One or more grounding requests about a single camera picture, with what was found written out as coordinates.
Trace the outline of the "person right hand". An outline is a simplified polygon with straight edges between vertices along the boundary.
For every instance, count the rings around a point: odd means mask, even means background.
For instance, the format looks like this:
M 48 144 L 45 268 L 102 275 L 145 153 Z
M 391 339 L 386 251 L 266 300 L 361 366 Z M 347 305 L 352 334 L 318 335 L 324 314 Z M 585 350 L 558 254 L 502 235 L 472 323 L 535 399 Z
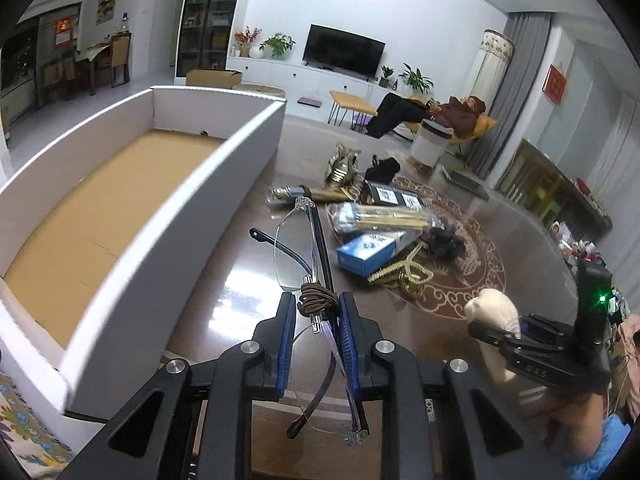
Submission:
M 605 408 L 604 397 L 594 393 L 563 400 L 544 419 L 544 444 L 564 463 L 590 460 L 603 439 Z

